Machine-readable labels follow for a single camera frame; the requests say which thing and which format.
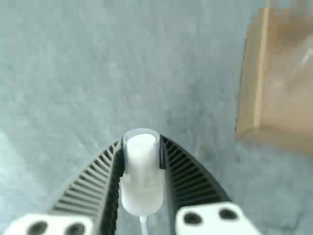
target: gray carpet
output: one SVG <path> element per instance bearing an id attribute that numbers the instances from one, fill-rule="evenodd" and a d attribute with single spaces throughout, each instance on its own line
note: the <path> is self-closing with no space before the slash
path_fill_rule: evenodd
<path id="1" fill-rule="evenodd" d="M 0 232 L 126 131 L 171 137 L 265 235 L 313 231 L 313 164 L 234 138 L 254 0 L 1 0 Z M 148 221 L 168 234 L 164 206 Z M 139 221 L 119 209 L 117 234 Z"/>

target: screw hole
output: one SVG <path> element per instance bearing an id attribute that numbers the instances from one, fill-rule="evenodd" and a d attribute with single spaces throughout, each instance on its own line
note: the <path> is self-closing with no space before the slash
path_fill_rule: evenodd
<path id="1" fill-rule="evenodd" d="M 45 232 L 47 227 L 48 224 L 45 221 L 39 221 L 29 228 L 28 235 L 41 235 Z"/>
<path id="2" fill-rule="evenodd" d="M 236 213 L 228 209 L 221 210 L 220 216 L 222 219 L 237 219 Z"/>
<path id="3" fill-rule="evenodd" d="M 66 235 L 83 235 L 85 232 L 85 226 L 81 223 L 76 223 L 71 225 L 67 231 Z"/>
<path id="4" fill-rule="evenodd" d="M 187 213 L 184 217 L 186 224 L 200 224 L 202 223 L 201 217 L 196 213 Z"/>

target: brown cardboard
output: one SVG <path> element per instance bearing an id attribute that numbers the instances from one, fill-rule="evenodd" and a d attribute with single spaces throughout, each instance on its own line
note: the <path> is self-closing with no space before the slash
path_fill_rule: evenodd
<path id="1" fill-rule="evenodd" d="M 309 35 L 313 16 L 292 16 L 288 9 L 259 11 L 247 31 L 238 137 L 313 155 L 313 57 L 306 61 L 310 64 L 297 65 L 313 46 Z"/>

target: cardboard box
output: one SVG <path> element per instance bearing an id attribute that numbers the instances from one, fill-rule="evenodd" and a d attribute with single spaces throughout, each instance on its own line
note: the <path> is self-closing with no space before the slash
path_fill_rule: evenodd
<path id="1" fill-rule="evenodd" d="M 313 16 L 264 8 L 247 31 L 236 135 L 313 155 Z"/>

